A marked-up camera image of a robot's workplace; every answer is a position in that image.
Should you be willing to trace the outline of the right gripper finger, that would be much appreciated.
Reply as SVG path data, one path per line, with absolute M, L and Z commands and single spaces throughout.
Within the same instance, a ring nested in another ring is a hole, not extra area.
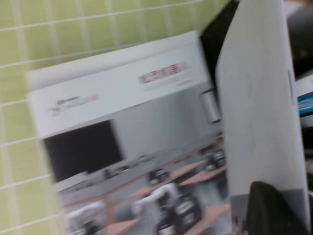
M 265 182 L 250 186 L 246 211 L 249 235 L 308 235 L 309 231 L 290 208 L 282 193 Z

